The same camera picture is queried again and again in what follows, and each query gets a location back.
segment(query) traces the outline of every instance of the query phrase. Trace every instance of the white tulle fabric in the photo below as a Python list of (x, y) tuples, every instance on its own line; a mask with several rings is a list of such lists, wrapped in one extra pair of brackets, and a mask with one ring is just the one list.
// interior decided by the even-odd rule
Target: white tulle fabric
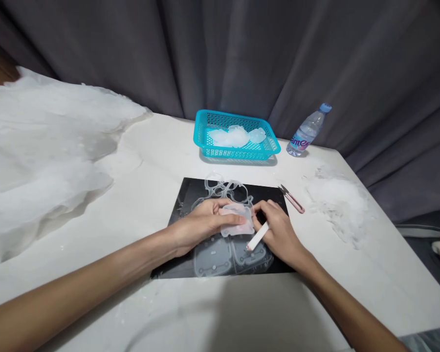
[(0, 261), (29, 246), (40, 223), (72, 211), (112, 178), (94, 163), (150, 111), (108, 89), (19, 68), (0, 86)]

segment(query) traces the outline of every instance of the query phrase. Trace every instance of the person's left hand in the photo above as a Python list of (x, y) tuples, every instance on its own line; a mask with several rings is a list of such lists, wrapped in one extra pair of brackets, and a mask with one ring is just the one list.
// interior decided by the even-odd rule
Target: person's left hand
[(246, 218), (240, 215), (220, 215), (219, 209), (232, 201), (228, 198), (204, 200), (188, 216), (175, 222), (172, 227), (177, 243), (177, 256), (182, 256), (204, 239), (220, 232), (222, 225), (240, 225)]

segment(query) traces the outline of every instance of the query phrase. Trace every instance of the small scissors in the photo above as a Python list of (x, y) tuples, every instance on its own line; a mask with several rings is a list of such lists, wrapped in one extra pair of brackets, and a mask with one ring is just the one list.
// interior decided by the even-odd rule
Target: small scissors
[(288, 201), (293, 205), (293, 207), (300, 213), (303, 214), (305, 212), (305, 208), (301, 206), (301, 204), (295, 199), (294, 196), (290, 194), (287, 188), (285, 188), (284, 185), (282, 185), (282, 188), (278, 187), (282, 193), (284, 194), (285, 198), (288, 199)]

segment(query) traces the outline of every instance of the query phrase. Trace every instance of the hand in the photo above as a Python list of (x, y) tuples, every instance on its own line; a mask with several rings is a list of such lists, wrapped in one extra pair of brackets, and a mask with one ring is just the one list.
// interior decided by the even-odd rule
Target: hand
[(204, 239), (220, 232), (222, 225), (245, 223), (245, 217), (219, 214), (221, 207), (231, 203), (232, 201), (228, 198), (204, 200), (188, 216), (175, 222), (172, 226), (178, 246), (176, 256), (183, 256)]
[(254, 205), (253, 209), (253, 224), (256, 231), (261, 228), (256, 213), (262, 210), (265, 214), (269, 222), (269, 230), (265, 233), (263, 241), (277, 257), (298, 272), (306, 270), (310, 262), (316, 261), (302, 245), (293, 230), (290, 218), (276, 202), (261, 200)]

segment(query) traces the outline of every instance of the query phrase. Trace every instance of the person's right hand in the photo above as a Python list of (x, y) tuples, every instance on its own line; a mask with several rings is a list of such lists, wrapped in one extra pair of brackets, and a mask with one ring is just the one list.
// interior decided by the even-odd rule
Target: person's right hand
[(306, 270), (310, 263), (315, 261), (313, 255), (295, 234), (290, 218), (276, 202), (261, 200), (253, 209), (253, 224), (256, 231), (261, 228), (256, 213), (262, 210), (265, 214), (269, 222), (269, 230), (265, 233), (263, 241), (277, 257), (299, 272)]

